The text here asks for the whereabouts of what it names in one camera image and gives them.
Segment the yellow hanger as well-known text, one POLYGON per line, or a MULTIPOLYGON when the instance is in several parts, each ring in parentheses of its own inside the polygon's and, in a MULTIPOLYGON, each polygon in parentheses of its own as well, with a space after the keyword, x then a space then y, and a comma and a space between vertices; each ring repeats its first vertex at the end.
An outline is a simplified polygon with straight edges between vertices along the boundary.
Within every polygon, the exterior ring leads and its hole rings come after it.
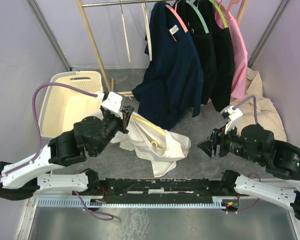
MULTIPOLYGON (((121 94, 123 94, 125 97, 129 97, 129 98, 131 98, 131 96, 133 95, 132 92, 129 92, 129 91, 127 91, 127 92, 121 92, 121 94)), ((146 119, 143 119, 143 118, 141 118, 139 116, 136 116, 136 115, 132 115, 132 118, 134 120, 136 120, 136 121, 139 121, 139 122, 141 122, 141 123, 149 126, 153 130, 155 130, 156 132, 158 132, 159 134, 161 134, 162 136, 164 136, 164 137, 166 136, 165 132, 161 128, 157 127, 156 125, 152 124, 151 122, 147 121, 146 119)), ((157 149, 159 149, 159 150, 166 150, 167 149, 166 146, 164 146, 163 148, 159 148, 158 147, 158 143, 155 142, 155 141, 152 141, 151 143, 155 144, 155 147, 157 149)))

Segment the white t shirt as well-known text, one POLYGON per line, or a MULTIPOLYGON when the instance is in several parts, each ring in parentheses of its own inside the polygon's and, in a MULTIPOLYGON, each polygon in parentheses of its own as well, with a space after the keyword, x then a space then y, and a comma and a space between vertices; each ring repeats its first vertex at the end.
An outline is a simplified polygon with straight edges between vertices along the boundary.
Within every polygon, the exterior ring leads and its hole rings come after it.
POLYGON ((150 161, 155 178, 175 169, 177 161, 188 156, 192 145, 189 137, 162 129, 136 112, 132 113, 127 130, 127 134, 117 132, 110 142, 150 161))

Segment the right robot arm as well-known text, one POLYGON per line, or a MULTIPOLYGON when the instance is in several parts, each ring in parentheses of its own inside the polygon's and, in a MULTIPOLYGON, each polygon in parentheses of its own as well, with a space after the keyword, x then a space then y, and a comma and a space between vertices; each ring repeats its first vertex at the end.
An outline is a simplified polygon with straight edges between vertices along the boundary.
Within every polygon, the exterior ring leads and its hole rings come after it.
POLYGON ((226 170, 219 183, 219 189, 226 196, 236 192, 270 202, 292 212, 300 221, 299 147, 276 140, 274 133, 260 124, 244 127, 241 135, 237 135, 236 129, 227 132, 224 127, 215 128, 210 137, 197 146, 211 158, 216 155, 224 157, 231 153, 264 167, 267 173, 285 180, 293 186, 293 190, 267 185, 236 171, 226 170))

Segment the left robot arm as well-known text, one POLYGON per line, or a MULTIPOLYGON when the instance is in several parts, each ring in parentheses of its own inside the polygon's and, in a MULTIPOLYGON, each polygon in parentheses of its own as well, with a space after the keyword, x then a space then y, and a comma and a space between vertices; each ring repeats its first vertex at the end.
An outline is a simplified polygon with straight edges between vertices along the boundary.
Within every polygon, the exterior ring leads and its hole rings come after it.
POLYGON ((0 161, 0 198, 20 201, 43 193, 96 195, 101 192, 98 173, 94 170, 74 175, 52 175, 50 171, 98 157, 117 132, 127 134, 134 107, 125 106, 120 114, 101 109, 102 119, 87 116, 73 129, 53 138, 40 151, 12 164, 0 161))

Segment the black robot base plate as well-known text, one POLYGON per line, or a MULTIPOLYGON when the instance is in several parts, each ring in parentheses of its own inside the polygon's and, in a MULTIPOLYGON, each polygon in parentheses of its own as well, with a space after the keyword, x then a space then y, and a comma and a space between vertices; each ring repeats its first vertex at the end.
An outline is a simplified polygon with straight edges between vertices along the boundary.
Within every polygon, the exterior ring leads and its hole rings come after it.
POLYGON ((211 203, 213 197, 237 197, 219 180, 106 178, 94 182, 81 196, 105 198, 108 204, 188 204, 211 203))

